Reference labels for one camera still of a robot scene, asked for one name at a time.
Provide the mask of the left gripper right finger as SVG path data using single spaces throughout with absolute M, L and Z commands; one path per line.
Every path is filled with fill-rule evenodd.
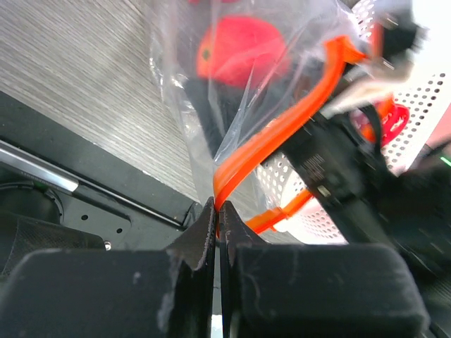
M 237 337 L 241 317 L 240 268 L 237 254 L 241 247 L 266 245 L 267 242 L 242 221 L 234 205 L 226 201 L 218 216 L 221 262 L 221 306 L 223 336 Z

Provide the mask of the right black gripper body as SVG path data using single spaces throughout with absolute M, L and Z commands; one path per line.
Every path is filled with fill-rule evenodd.
M 362 137 L 348 113 L 316 114 L 284 143 L 283 153 L 348 242 L 385 244 L 417 269 L 449 272 L 450 158 L 444 146 L 396 175 L 381 152 L 376 109 L 366 106 L 363 113 L 374 142 Z

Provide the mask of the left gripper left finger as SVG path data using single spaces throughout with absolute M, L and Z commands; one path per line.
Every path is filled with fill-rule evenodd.
M 199 218 L 167 246 L 171 288 L 161 304 L 166 337 L 210 337 L 216 252 L 216 210 L 209 198 Z

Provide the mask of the clear zip top bag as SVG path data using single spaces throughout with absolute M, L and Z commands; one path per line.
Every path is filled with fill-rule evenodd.
M 288 47 L 287 74 L 244 89 L 198 77 L 202 37 L 226 15 L 274 25 Z M 287 206 L 275 202 L 257 178 L 260 165 L 284 154 L 284 143 L 316 114 L 348 113 L 351 120 L 355 111 L 388 100 L 344 102 L 366 77 L 370 55 L 341 1 L 150 1 L 147 20 L 150 68 L 182 128 L 198 196 L 212 196 L 217 207 L 232 201 L 252 230 L 272 227 L 317 200 L 303 182 Z

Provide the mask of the red fake apple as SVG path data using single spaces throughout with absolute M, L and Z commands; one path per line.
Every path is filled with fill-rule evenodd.
M 196 60 L 197 76 L 244 89 L 267 76 L 283 77 L 290 56 L 280 31 L 260 18 L 226 15 L 205 32 Z

